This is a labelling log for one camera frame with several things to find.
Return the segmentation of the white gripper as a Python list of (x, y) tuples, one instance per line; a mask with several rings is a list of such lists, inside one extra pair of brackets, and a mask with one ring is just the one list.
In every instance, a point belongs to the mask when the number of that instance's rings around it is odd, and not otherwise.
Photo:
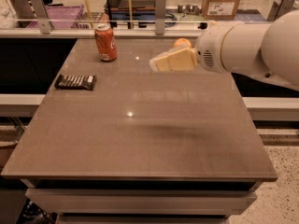
[(225, 74), (227, 70), (222, 63), (221, 50), (232, 28), (232, 25), (225, 22), (209, 26), (197, 38), (195, 49), (184, 44), (171, 48), (152, 58), (149, 66), (155, 72), (185, 72), (192, 71), (199, 62), (207, 71)]

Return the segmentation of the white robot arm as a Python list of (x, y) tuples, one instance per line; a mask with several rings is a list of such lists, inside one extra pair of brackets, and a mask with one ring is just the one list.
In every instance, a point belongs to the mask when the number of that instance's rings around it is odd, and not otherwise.
[(273, 22), (216, 22), (199, 35), (192, 49), (179, 45), (152, 58), (149, 66), (155, 72), (185, 72), (201, 66), (298, 91), (299, 11)]

